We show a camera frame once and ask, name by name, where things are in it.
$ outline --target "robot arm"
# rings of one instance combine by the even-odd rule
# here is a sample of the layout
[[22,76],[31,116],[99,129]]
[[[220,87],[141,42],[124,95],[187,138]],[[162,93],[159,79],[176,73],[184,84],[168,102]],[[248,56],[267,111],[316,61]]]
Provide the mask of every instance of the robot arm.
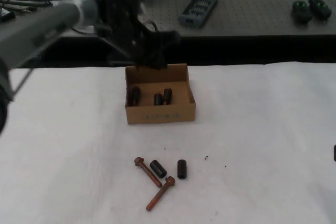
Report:
[[61,0],[59,5],[0,30],[0,132],[13,100],[8,71],[53,44],[73,27],[93,25],[97,35],[138,66],[166,66],[162,50],[180,41],[175,31],[152,32],[139,20],[140,0]]

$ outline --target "open cardboard box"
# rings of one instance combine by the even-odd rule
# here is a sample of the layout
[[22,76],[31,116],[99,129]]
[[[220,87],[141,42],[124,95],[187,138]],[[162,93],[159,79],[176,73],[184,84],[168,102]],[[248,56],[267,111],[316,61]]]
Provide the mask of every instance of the open cardboard box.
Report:
[[[189,85],[186,64],[168,65],[166,69],[126,67],[126,115],[128,124],[195,121],[196,103]],[[138,106],[131,106],[130,91],[141,90]],[[171,104],[154,106],[154,95],[164,89],[173,91]]]

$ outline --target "bolt head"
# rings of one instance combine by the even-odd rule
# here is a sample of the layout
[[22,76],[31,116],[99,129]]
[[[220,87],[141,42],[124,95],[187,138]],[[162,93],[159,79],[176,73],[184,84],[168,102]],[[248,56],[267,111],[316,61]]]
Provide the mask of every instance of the bolt head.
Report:
[[143,158],[141,158],[141,157],[137,157],[137,158],[134,160],[134,163],[135,163],[135,166],[139,166],[141,163],[143,163]]
[[172,176],[169,176],[168,178],[166,178],[166,182],[169,183],[171,186],[174,186],[175,178],[173,178]]

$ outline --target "rusty bolt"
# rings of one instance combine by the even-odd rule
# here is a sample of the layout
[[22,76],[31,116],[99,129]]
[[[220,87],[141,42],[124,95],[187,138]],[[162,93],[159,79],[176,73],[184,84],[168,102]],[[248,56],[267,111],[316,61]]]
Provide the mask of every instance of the rusty bolt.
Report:
[[166,178],[166,183],[163,185],[163,187],[160,189],[160,191],[154,196],[154,198],[149,202],[149,204],[146,207],[147,211],[150,211],[153,209],[153,207],[158,203],[158,201],[161,199],[161,197],[164,195],[164,193],[168,190],[169,187],[175,185],[175,178],[169,176]]
[[143,158],[137,157],[134,160],[135,166],[140,166],[141,169],[151,178],[151,180],[156,184],[158,188],[162,186],[162,183],[159,181],[159,179],[152,173],[151,170],[143,163]]

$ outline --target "black cylinder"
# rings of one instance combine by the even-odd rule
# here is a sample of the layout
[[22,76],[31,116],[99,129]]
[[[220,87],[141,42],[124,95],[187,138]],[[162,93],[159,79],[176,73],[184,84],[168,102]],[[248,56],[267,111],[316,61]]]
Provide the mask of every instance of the black cylinder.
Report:
[[171,88],[164,90],[163,98],[162,98],[164,105],[170,104],[172,100],[172,94],[173,94],[173,90]]
[[177,161],[177,177],[179,179],[187,178],[187,161],[186,160],[179,160]]
[[137,106],[140,100],[141,90],[138,86],[132,89],[132,106]]
[[157,161],[153,160],[149,166],[157,174],[159,178],[163,178],[167,175],[167,171],[162,167],[162,165]]
[[154,95],[154,105],[162,105],[162,95],[161,94]]

